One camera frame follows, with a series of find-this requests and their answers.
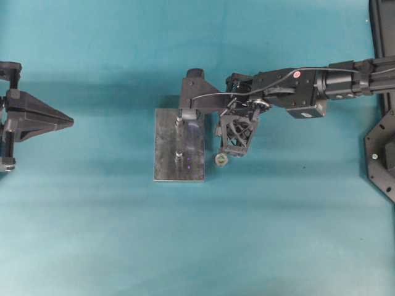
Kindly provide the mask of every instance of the blue tabletop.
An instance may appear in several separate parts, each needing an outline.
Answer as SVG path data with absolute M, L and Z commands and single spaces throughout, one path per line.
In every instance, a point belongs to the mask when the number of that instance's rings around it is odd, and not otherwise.
M 233 72 L 373 57 L 367 0 L 0 9 L 0 60 L 75 119 L 17 144 L 0 176 L 0 295 L 395 294 L 393 205 L 365 177 L 375 97 L 330 102 L 324 119 L 273 109 L 225 168 L 208 133 L 204 183 L 152 180 L 154 109 L 177 107 L 187 69 L 224 90 Z

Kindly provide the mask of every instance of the cable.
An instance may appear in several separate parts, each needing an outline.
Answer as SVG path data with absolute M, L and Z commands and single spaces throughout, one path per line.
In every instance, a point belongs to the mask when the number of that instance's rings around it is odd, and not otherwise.
M 371 75 L 379 75 L 379 74 L 384 74 L 384 73 L 388 73 L 388 72 L 392 72 L 392 71 L 395 71 L 395 68 L 390 68 L 390 69 L 379 71 L 379 72 L 373 72 L 373 73 L 371 73 Z
M 316 71 L 316 70 L 321 70 L 321 71 L 335 71 L 335 72 L 349 72 L 349 73 L 360 73 L 357 70 L 349 70 L 349 69 L 339 69 L 339 68 L 320 68 L 320 67 L 304 67 L 304 68 L 296 68 L 290 72 L 288 72 L 283 78 L 280 78 L 273 83 L 270 83 L 269 85 L 266 85 L 264 88 L 259 88 L 255 89 L 253 91 L 249 92 L 213 92 L 212 94 L 202 94 L 200 96 L 193 97 L 190 99 L 190 107 L 192 108 L 192 103 L 197 100 L 201 99 L 202 97 L 210 97 L 210 96 L 250 96 L 251 94 L 256 94 L 256 93 L 261 93 L 262 91 L 265 91 L 268 88 L 271 88 L 272 86 L 283 82 L 284 80 L 288 79 L 293 73 L 297 71 Z

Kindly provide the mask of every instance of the robotic arm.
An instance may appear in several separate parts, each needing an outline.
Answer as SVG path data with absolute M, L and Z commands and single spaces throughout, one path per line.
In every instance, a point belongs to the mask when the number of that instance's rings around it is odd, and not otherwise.
M 221 137 L 215 161 L 225 165 L 227 155 L 246 155 L 259 115 L 272 106 L 285 108 L 297 119 L 324 117 L 327 100 L 352 99 L 395 91 L 395 57 L 341 62 L 320 68 L 286 68 L 255 76 L 234 73 L 219 92 L 192 69 L 183 80 L 180 108 L 218 112 L 216 135 Z

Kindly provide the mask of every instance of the black hexagonal plate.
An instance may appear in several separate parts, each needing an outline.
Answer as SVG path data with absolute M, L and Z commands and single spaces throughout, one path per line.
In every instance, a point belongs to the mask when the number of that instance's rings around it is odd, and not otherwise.
M 391 109 L 365 137 L 368 177 L 393 202 L 395 202 L 395 178 L 386 169 L 385 144 L 394 135 L 395 111 Z

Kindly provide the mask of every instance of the screw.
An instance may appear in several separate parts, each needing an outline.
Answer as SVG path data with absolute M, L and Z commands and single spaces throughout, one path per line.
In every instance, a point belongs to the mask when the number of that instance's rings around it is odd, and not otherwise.
M 175 120 L 175 123 L 174 123 L 175 127 L 177 128 L 177 127 L 179 127 L 180 125 L 183 125 L 183 124 L 184 124 L 184 121 L 183 121 L 182 117 L 177 117 L 176 120 Z
M 181 150 L 177 150 L 177 151 L 175 152 L 175 158 L 174 158 L 174 160 L 175 160 L 176 162 L 181 161 L 181 159 L 183 159 L 183 155 L 184 155 L 184 153 L 183 153 Z

